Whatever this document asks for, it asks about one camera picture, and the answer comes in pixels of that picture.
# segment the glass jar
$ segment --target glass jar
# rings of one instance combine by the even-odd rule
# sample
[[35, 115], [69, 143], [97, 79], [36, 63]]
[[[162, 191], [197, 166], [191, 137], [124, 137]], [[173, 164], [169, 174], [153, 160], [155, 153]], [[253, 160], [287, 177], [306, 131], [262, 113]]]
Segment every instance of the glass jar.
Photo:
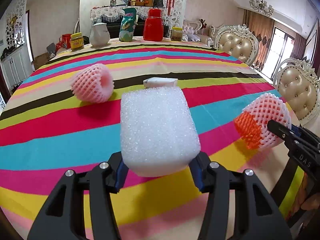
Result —
[[170, 40], [172, 41], [181, 41], [182, 40], [182, 28], [172, 27]]
[[70, 45], [71, 45], [71, 50], [75, 51], [78, 49], [83, 49], [84, 48], [84, 40], [82, 33], [75, 33], [71, 35], [70, 39]]

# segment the white cabinet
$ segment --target white cabinet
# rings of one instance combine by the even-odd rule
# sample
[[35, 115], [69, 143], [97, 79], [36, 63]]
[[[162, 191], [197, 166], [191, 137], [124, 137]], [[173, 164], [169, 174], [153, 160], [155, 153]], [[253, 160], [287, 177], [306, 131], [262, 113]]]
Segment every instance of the white cabinet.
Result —
[[26, 44], [10, 54], [1, 65], [9, 91], [33, 73]]

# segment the sliding glass door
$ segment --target sliding glass door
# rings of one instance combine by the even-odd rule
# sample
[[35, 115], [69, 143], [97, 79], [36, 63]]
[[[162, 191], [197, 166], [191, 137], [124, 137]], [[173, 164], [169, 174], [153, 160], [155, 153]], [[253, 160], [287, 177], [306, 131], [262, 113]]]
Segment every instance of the sliding glass door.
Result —
[[275, 28], [267, 60], [261, 72], [268, 78], [273, 79], [277, 65], [290, 57], [293, 43], [293, 37]]

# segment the chandelier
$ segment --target chandelier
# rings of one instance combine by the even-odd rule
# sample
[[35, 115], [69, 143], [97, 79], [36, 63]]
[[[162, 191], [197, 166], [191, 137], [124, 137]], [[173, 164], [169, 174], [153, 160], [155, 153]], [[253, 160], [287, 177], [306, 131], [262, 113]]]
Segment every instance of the chandelier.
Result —
[[260, 0], [250, 0], [249, 3], [254, 10], [258, 10], [258, 12], [264, 13], [268, 16], [273, 15], [274, 9], [271, 5], [267, 7], [267, 1], [262, 0], [260, 2]]

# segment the yellow lid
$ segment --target yellow lid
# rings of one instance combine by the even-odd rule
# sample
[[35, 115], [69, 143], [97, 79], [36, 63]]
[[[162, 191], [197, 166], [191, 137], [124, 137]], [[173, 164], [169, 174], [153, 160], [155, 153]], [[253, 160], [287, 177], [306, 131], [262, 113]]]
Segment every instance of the yellow lid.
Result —
[[172, 27], [172, 29], [175, 31], [182, 31], [182, 28], [179, 28], [179, 27]]
[[82, 33], [71, 34], [71, 38], [72, 38], [72, 39], [74, 39], [74, 38], [79, 38], [79, 37], [82, 37]]

